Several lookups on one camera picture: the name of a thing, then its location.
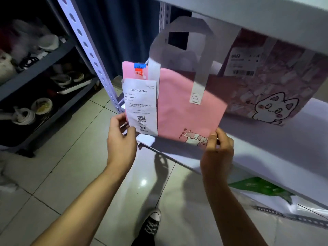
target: storage rack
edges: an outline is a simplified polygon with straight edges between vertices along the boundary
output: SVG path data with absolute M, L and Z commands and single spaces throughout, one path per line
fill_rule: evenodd
M 66 56 L 72 49 L 77 49 L 79 56 L 83 59 L 85 65 L 88 67 L 90 73 L 95 76 L 94 69 L 91 67 L 90 62 L 84 55 L 84 51 L 81 49 L 79 43 L 75 39 L 75 35 L 72 29 L 65 24 L 62 17 L 60 17 L 58 10 L 53 4 L 52 0 L 46 0 L 51 10 L 55 14 L 63 30 L 67 33 L 68 39 L 65 43 L 61 44 L 59 48 L 53 52 L 47 54 L 40 61 L 30 66 L 27 70 L 15 75 L 12 79 L 0 86 L 0 101 L 19 90 L 22 86 L 33 80 L 36 76 L 41 74 L 44 70 L 51 67 L 61 58 Z M 53 122 L 55 122 L 60 116 L 62 116 L 72 105 L 80 100 L 96 83 L 99 81 L 97 77 L 93 77 L 88 85 L 79 89 L 79 91 L 68 100 L 60 109 L 58 109 L 51 117 L 45 120 L 37 127 L 22 143 L 14 147 L 8 147 L 0 145 L 0 150 L 7 150 L 10 152 L 17 152 L 26 157 L 33 157 L 33 149 L 30 147 L 30 143 L 35 140 L 43 131 L 45 131 Z
M 159 30 L 170 22 L 170 5 L 207 18 L 219 19 L 270 37 L 328 54 L 326 0 L 158 0 Z M 92 38 L 74 0 L 58 0 L 92 62 L 118 112 L 124 111 L 123 94 L 116 97 Z M 225 115 L 220 126 L 235 141 L 234 166 L 230 181 L 252 174 L 314 203 L 317 212 L 328 211 L 328 104 L 312 98 L 289 123 L 281 128 L 250 123 Z M 162 138 L 139 135 L 137 140 L 194 171 L 200 172 L 202 152 L 188 145 Z M 293 213 L 280 198 L 243 192 L 278 212 Z M 307 207 L 306 200 L 296 201 Z

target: receipt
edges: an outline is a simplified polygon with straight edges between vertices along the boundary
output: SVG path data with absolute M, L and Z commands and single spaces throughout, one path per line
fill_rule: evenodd
M 125 112 L 137 132 L 157 136 L 157 83 L 155 80 L 124 78 Z

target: cartoon cat illustration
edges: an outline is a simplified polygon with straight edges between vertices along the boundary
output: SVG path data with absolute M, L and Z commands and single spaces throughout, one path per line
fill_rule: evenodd
M 259 101 L 255 106 L 255 120 L 266 123 L 280 124 L 296 108 L 298 98 L 285 100 L 285 93 L 279 92 Z
M 187 137 L 186 143 L 193 144 L 196 146 L 204 146 L 207 144 L 207 138 L 205 138 L 199 134 L 196 134 L 194 132 L 191 132 L 191 130 L 189 132 L 185 133 L 184 136 Z

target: shelf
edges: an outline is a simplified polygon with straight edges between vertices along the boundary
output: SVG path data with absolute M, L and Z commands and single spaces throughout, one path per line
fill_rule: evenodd
M 25 148 L 28 144 L 31 143 L 37 136 L 39 136 L 45 129 L 47 129 L 53 122 L 55 122 L 60 116 L 62 116 L 70 107 L 72 107 L 78 100 L 80 100 L 98 81 L 99 79 L 97 77 L 92 78 L 92 81 L 90 84 L 85 86 L 84 88 L 81 88 L 79 90 L 76 90 L 72 93 L 69 93 L 67 95 L 60 95 L 60 98 L 68 98 L 73 96 L 71 99 L 69 99 L 66 103 L 61 104 L 57 102 L 57 111 L 47 118 L 44 122 L 41 124 L 36 124 L 36 128 L 31 131 L 31 134 L 26 137 L 25 140 L 23 140 L 19 145 L 13 146 L 13 147 L 7 147 L 7 146 L 0 146 L 0 150 L 8 150 L 10 152 L 16 152 L 19 149 Z
M 327 103 L 310 99 L 284 127 L 228 114 L 220 127 L 235 141 L 236 167 L 328 209 Z M 198 148 L 148 135 L 137 140 L 199 172 Z
M 14 78 L 10 79 L 6 83 L 0 86 L 0 101 L 18 90 L 20 87 L 28 83 L 30 80 L 35 78 L 37 75 L 42 73 L 48 67 L 52 66 L 74 47 L 74 42 L 69 38 L 64 44 L 62 44 L 55 51 L 49 53 L 43 57 L 40 61 L 24 70 L 20 74 L 17 74 Z
M 158 0 L 328 55 L 327 0 Z

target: qr code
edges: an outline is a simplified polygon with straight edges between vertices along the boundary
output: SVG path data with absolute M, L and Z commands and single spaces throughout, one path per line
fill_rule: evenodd
M 138 122 L 139 123 L 145 123 L 146 122 L 146 117 L 145 116 L 137 116 L 138 117 Z
M 245 70 L 233 70 L 232 74 L 235 75 L 246 75 L 246 76 L 253 76 L 254 71 L 245 71 Z

